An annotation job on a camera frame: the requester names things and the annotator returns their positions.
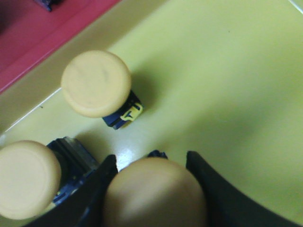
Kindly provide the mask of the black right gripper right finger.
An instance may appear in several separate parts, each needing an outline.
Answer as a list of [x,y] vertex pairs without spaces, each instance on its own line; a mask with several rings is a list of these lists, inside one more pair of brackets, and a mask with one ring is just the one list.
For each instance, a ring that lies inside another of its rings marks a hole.
[[187,152],[186,168],[205,193],[210,227],[298,227],[236,189],[196,151]]

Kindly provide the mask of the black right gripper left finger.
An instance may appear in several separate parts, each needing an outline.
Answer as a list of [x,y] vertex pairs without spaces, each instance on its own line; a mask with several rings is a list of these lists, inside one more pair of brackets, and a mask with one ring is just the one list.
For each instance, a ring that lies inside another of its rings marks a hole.
[[116,156],[108,155],[75,193],[26,226],[103,227],[102,209],[105,194],[117,173]]

